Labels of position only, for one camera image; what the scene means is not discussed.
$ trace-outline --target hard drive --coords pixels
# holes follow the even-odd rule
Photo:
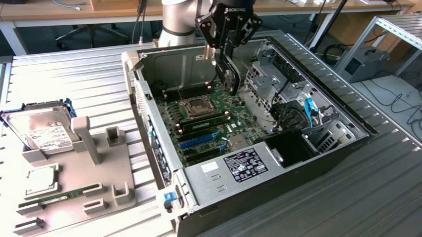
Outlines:
[[[27,150],[40,149],[44,154],[71,151],[80,140],[71,130],[76,117],[71,100],[21,104],[0,111],[0,120],[11,128]]]

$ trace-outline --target hard disk drive label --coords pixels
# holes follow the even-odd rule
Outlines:
[[[72,146],[72,140],[63,126],[52,126],[28,132],[41,151]]]
[[[254,148],[226,157],[224,162],[239,183],[268,171]]]

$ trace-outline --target robotic arm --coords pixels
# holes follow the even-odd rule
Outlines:
[[[195,42],[195,25],[206,37],[206,58],[215,65],[223,90],[236,94],[240,74],[232,51],[246,44],[263,23],[254,14],[255,0],[163,0],[159,47]]]

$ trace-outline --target office chair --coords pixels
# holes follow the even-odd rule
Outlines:
[[[120,37],[121,39],[125,40],[125,43],[129,43],[128,36],[125,36],[124,34],[119,33],[117,31],[113,31],[113,30],[109,30],[109,29],[101,27],[101,25],[104,25],[104,24],[88,24],[88,25],[85,25],[83,27],[77,27],[77,25],[72,25],[73,30],[69,33],[67,33],[65,35],[63,35],[63,36],[60,36],[60,37],[57,37],[55,39],[56,46],[59,48],[64,49],[65,48],[65,44],[64,44],[63,40],[71,38],[72,36],[85,32],[85,31],[89,32],[89,36],[91,36],[91,48],[95,48],[95,39],[93,39],[95,31],[100,31],[100,32],[104,32],[104,33],[107,33],[107,34],[109,34],[112,36],[117,36],[117,37]],[[111,28],[116,29],[116,24],[115,23],[111,24]]]

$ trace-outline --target motherboard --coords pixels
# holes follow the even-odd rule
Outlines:
[[[258,117],[248,111],[239,91],[231,96],[220,83],[198,95],[184,91],[164,92],[156,99],[172,144],[184,166],[191,166],[250,146],[267,134]]]

